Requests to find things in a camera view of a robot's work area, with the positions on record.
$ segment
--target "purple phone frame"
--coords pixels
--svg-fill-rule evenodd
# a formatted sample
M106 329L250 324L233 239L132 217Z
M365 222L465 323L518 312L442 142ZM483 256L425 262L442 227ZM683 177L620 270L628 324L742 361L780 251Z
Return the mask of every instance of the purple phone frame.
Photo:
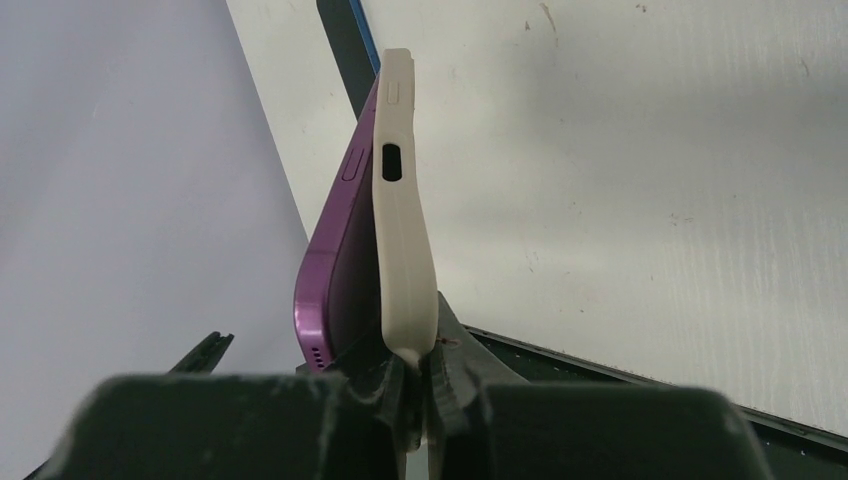
M378 321L379 270L371 158L377 83L306 248L294 288L294 327L306 363L322 371Z

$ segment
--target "blue edge object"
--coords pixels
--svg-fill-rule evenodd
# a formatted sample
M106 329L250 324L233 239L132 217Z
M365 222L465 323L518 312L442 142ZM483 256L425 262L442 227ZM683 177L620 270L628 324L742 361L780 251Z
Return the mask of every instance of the blue edge object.
M362 37L365 51L368 52L368 59L371 60L371 68L376 74L380 71L380 55L377 54L377 45L374 44L374 37L371 36L371 29L368 28L368 19L365 18L365 10L362 8L362 2L360 0L350 0L350 9L353 10L353 16L356 18L356 26L359 27L359 35Z

